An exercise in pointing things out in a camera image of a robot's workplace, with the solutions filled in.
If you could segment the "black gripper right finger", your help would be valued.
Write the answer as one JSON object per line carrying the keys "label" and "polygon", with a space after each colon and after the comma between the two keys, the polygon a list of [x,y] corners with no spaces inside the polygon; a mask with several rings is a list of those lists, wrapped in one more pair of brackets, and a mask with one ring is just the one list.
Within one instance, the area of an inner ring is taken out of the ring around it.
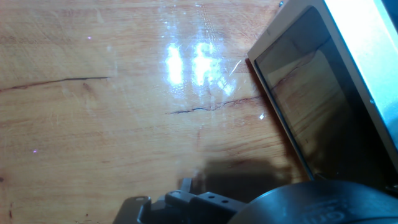
{"label": "black gripper right finger", "polygon": [[165,203],[178,210],[179,223],[228,223],[246,204],[213,192],[192,193],[192,178],[184,178],[178,190],[165,195]]}

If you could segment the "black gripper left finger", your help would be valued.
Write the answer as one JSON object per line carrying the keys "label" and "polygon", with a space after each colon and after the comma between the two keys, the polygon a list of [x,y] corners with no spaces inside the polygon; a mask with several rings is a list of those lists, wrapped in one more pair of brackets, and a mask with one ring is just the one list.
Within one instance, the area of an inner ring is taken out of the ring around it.
{"label": "black gripper left finger", "polygon": [[130,197],[121,205],[113,224],[156,223],[159,212],[164,208],[165,202],[162,199],[153,203],[149,196]]}

